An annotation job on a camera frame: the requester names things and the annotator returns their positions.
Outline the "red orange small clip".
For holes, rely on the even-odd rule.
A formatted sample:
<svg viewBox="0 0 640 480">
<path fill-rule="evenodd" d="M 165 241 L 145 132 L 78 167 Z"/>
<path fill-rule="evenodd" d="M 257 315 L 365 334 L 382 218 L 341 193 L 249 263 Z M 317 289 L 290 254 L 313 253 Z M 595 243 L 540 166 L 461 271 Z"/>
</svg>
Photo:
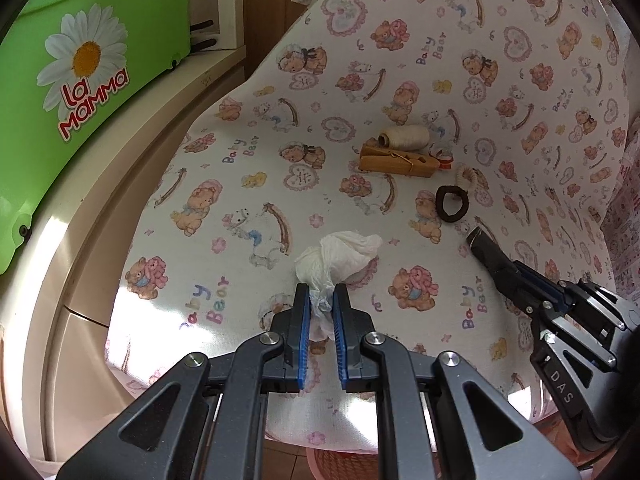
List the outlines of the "red orange small clip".
<svg viewBox="0 0 640 480">
<path fill-rule="evenodd" d="M 440 169 L 451 169 L 454 164 L 454 155 L 448 150 L 438 150 L 432 156 L 438 161 Z"/>
</svg>

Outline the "white tissue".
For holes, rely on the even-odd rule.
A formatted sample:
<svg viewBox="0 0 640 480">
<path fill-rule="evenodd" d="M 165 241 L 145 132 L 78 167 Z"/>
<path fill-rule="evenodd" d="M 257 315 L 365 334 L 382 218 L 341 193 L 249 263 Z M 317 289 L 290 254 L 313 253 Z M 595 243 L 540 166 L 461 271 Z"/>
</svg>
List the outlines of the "white tissue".
<svg viewBox="0 0 640 480">
<path fill-rule="evenodd" d="M 334 232 L 307 247 L 295 260 L 297 281 L 309 287 L 311 341 L 334 339 L 334 288 L 362 271 L 378 255 L 382 243 L 376 234 Z"/>
</svg>

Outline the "cream thread spool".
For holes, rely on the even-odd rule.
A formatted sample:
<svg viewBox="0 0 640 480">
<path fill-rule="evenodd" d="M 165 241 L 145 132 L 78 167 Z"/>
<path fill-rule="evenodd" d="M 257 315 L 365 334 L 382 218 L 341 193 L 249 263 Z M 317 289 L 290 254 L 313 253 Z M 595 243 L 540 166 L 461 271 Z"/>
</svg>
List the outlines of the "cream thread spool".
<svg viewBox="0 0 640 480">
<path fill-rule="evenodd" d="M 390 150 L 417 152 L 427 147 L 431 133 L 419 125 L 393 126 L 378 135 L 378 145 Z"/>
</svg>

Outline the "wooden clothespin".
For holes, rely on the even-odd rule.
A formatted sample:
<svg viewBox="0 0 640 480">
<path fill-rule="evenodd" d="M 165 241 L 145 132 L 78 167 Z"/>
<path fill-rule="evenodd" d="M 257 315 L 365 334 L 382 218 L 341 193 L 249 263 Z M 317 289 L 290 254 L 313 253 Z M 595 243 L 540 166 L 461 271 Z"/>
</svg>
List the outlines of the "wooden clothespin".
<svg viewBox="0 0 640 480">
<path fill-rule="evenodd" d="M 439 161 L 420 153 L 403 152 L 363 144 L 359 154 L 361 171 L 399 174 L 406 177 L 430 178 L 439 170 Z"/>
</svg>

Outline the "black rectangular small box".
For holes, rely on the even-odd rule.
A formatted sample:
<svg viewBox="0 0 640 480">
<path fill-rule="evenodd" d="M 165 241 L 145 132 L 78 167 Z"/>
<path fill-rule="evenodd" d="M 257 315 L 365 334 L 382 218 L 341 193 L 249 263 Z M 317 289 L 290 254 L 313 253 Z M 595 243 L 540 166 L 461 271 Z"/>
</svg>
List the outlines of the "black rectangular small box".
<svg viewBox="0 0 640 480">
<path fill-rule="evenodd" d="M 477 258 L 488 271 L 492 279 L 498 283 L 508 278 L 519 278 L 520 270 L 499 247 L 497 243 L 480 227 L 469 232 L 466 242 L 472 255 Z"/>
</svg>

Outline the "pink plastic waste basket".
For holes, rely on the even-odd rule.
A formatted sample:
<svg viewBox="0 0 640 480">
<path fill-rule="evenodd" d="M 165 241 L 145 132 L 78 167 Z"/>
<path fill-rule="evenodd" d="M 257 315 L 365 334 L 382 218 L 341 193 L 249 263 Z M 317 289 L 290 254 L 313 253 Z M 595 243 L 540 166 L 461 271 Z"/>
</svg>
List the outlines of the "pink plastic waste basket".
<svg viewBox="0 0 640 480">
<path fill-rule="evenodd" d="M 378 456 L 307 448 L 306 459 L 315 479 L 378 480 Z"/>
</svg>

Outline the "bear-print chair cover cloth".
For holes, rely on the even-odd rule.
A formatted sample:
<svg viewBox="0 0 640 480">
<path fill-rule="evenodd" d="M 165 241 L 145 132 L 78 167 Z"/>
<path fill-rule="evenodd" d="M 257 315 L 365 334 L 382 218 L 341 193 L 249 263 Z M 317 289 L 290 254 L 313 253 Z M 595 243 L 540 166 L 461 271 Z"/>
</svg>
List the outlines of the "bear-print chair cover cloth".
<svg viewBox="0 0 640 480">
<path fill-rule="evenodd" d="M 527 419 L 554 411 L 528 318 L 465 237 L 552 281 L 611 284 L 602 222 L 630 121 L 608 0 L 306 0 L 245 84 L 195 119 L 142 210 L 105 359 L 132 394 L 218 356 L 311 288 L 303 387 L 267 434 L 369 452 L 337 379 L 332 287 L 426 354 L 462 354 Z"/>
</svg>

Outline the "green plastic storage box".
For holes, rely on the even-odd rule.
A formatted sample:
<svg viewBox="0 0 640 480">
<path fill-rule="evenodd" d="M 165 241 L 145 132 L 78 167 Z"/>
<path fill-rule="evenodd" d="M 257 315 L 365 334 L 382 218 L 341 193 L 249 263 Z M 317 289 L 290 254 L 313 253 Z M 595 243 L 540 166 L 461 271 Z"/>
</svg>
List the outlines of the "green plastic storage box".
<svg viewBox="0 0 640 480">
<path fill-rule="evenodd" d="M 190 51 L 189 0 L 1 0 L 1 266 L 100 125 Z"/>
</svg>

